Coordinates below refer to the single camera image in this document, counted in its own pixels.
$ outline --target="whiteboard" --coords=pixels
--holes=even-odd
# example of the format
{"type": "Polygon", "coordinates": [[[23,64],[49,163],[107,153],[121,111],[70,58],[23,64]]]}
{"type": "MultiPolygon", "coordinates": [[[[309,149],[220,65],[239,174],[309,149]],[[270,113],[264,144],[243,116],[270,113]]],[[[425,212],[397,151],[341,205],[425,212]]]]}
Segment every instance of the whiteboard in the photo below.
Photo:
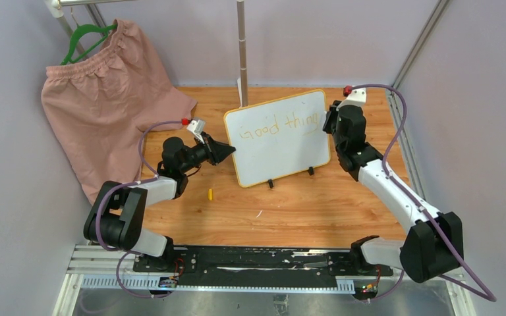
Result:
{"type": "Polygon", "coordinates": [[[235,109],[224,115],[242,187],[281,178],[331,160],[325,92],[314,90],[235,109]]]}

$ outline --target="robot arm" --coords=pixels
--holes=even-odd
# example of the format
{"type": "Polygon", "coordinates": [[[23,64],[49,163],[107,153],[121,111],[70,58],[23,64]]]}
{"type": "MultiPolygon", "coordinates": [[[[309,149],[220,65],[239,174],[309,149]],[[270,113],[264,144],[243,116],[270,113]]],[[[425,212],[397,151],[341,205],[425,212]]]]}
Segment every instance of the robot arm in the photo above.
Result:
{"type": "Polygon", "coordinates": [[[156,180],[135,186],[119,188],[111,196],[108,191],[120,183],[107,181],[101,187],[84,225],[84,237],[97,242],[96,219],[99,205],[107,198],[100,220],[100,232],[104,242],[114,248],[144,253],[158,261],[173,261],[173,240],[142,227],[144,210],[161,201],[176,199],[185,191],[188,176],[193,168],[205,161],[217,165],[235,151],[227,144],[217,142],[203,132],[205,122],[194,119],[187,130],[195,136],[196,145],[188,147],[178,137],[164,141],[162,161],[158,164],[156,180]],[[123,209],[120,215],[110,213],[112,209],[123,209]]]}
{"type": "Polygon", "coordinates": [[[460,218],[454,213],[443,214],[410,189],[387,164],[389,176],[382,165],[383,156],[366,142],[366,119],[361,106],[365,91],[349,93],[344,101],[335,101],[327,112],[323,130],[333,136],[341,167],[356,181],[370,189],[394,214],[407,233],[406,240],[384,240],[369,236],[352,244],[354,265],[369,271],[374,265],[388,265],[406,271],[416,282],[424,282],[459,267],[437,231],[418,206],[391,180],[401,185],[428,210],[447,234],[458,253],[463,256],[463,234],[460,218]]]}

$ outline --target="white wall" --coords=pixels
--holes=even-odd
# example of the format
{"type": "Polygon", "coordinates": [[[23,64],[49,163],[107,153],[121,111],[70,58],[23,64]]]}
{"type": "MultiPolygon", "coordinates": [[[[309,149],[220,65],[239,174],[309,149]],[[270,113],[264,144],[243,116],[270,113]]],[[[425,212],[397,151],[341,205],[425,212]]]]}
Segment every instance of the white wall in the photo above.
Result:
{"type": "MultiPolygon", "coordinates": [[[[392,82],[437,0],[245,1],[250,84],[392,82]]],[[[100,5],[137,22],[176,84],[233,85],[239,76],[235,0],[100,5]]]]}
{"type": "Polygon", "coordinates": [[[499,298],[478,314],[506,315],[506,1],[452,1],[401,90],[427,196],[499,298]]]}
{"type": "Polygon", "coordinates": [[[42,110],[68,37],[41,0],[0,3],[0,315],[50,315],[89,203],[42,110]]]}

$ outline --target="wooden surface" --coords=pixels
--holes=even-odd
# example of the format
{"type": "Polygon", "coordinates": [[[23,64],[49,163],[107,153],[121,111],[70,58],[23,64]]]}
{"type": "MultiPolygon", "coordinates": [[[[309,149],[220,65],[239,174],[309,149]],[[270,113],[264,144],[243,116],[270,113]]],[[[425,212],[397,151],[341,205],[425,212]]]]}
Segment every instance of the wooden surface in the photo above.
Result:
{"type": "MultiPolygon", "coordinates": [[[[237,89],[179,89],[198,100],[194,115],[206,121],[205,132],[217,141],[227,142],[223,115],[239,106],[237,89]]],[[[249,102],[253,105],[309,90],[313,89],[250,88],[249,102]]],[[[327,104],[344,99],[341,89],[323,90],[327,104]]],[[[384,152],[395,133],[384,92],[369,90],[363,109],[368,121],[367,140],[384,152]]],[[[152,132],[144,152],[151,165],[156,166],[161,160],[162,143],[171,136],[194,144],[192,134],[185,129],[152,132]]],[[[389,163],[407,181],[398,146],[393,148],[389,163]]],[[[143,178],[152,177],[148,169],[143,170],[143,178]]],[[[172,237],[176,244],[347,248],[351,242],[371,234],[405,237],[385,205],[342,170],[334,149],[331,162],[316,168],[314,176],[302,172],[281,178],[272,190],[267,184],[241,188],[230,158],[218,166],[204,163],[200,172],[190,177],[179,199],[146,210],[144,226],[172,237]],[[208,199],[209,188],[213,189],[213,201],[208,199]]]]}

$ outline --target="pink cloth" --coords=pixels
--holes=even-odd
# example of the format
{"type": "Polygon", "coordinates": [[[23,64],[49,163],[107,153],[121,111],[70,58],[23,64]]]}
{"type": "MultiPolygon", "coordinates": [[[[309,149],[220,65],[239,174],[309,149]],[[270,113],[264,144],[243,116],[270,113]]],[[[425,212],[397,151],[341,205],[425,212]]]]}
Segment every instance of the pink cloth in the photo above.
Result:
{"type": "MultiPolygon", "coordinates": [[[[84,193],[93,203],[107,180],[140,176],[138,139],[150,125],[190,119],[196,101],[170,83],[156,50],[133,22],[89,59],[47,68],[42,104],[84,193]]],[[[181,124],[159,126],[173,130],[181,124]]]]}

